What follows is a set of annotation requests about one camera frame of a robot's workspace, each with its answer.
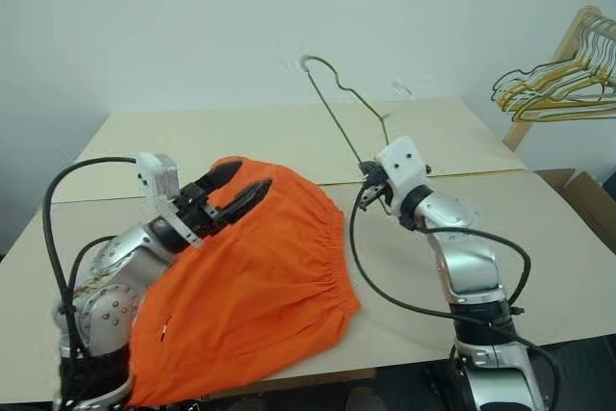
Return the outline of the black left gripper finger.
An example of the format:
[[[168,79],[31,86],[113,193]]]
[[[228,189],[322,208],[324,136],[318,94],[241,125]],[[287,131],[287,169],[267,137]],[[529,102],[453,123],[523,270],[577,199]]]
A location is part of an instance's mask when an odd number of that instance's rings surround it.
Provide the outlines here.
[[[194,183],[204,192],[216,191],[230,182],[242,166],[241,161],[226,161],[212,167]]]
[[[224,207],[207,207],[208,228],[225,228],[232,225],[254,209],[268,194],[270,179],[253,182]]]

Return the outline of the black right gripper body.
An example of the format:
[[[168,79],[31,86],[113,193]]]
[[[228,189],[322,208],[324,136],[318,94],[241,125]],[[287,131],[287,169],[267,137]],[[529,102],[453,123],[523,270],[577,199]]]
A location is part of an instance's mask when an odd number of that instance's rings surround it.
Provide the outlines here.
[[[392,187],[389,184],[389,177],[383,167],[377,167],[371,173],[371,188],[373,189],[374,197],[382,205],[391,207]]]

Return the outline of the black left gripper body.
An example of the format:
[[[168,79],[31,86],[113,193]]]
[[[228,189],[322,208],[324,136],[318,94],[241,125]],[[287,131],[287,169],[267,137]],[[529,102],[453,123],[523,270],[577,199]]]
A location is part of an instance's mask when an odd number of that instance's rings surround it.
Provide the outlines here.
[[[180,190],[177,217],[195,235],[216,235],[227,226],[222,210],[208,202],[209,194],[220,188],[221,185],[209,181],[195,181]]]

